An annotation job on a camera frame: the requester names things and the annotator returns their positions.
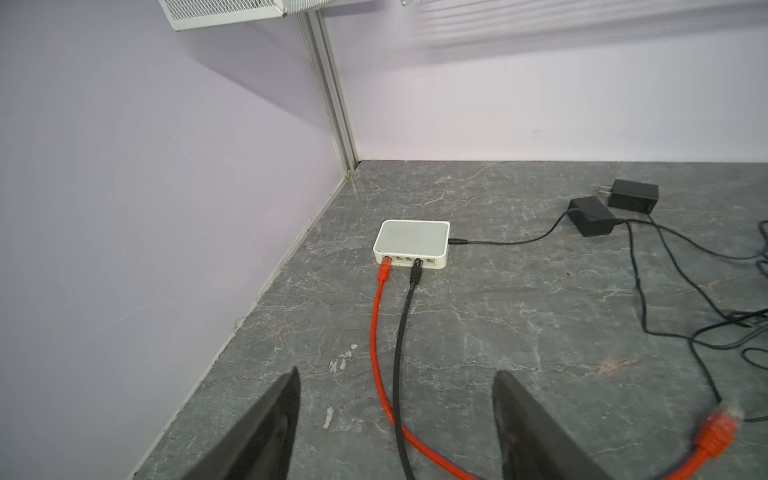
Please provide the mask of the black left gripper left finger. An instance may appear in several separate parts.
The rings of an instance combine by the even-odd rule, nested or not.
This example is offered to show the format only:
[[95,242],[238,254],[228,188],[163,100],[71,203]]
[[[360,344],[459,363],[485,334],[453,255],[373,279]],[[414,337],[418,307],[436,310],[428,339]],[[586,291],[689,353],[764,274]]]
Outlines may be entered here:
[[184,478],[287,478],[298,425],[300,394],[300,375],[294,368],[281,375]]

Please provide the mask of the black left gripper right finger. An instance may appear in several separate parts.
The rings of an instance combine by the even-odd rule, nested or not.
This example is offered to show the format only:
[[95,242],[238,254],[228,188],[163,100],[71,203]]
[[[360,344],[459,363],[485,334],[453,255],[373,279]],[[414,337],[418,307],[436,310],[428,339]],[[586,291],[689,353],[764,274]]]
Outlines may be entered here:
[[500,370],[495,374],[492,402],[505,479],[610,477],[511,372]]

